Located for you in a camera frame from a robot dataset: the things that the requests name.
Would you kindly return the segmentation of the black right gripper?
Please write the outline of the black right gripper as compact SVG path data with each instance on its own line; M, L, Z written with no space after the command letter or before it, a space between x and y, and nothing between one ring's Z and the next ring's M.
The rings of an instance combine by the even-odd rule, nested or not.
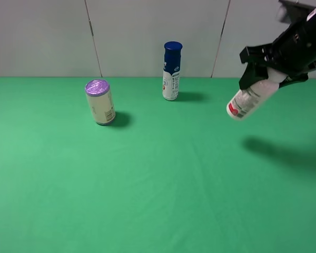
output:
M316 71L316 31L307 32L304 28L291 27L273 43L245 47L240 53L240 60L242 63L254 63L247 65L240 78L240 90L267 80L266 67L292 75L279 84L280 89L306 82L309 79L307 73Z

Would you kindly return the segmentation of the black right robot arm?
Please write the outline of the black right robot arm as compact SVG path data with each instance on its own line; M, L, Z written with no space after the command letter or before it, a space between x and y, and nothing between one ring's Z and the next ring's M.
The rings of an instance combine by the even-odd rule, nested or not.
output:
M240 53L241 63L247 64L239 80L242 90L270 77L271 68L285 75L280 87L305 82L316 71L316 7L281 1L280 21L289 27L272 43L247 46Z

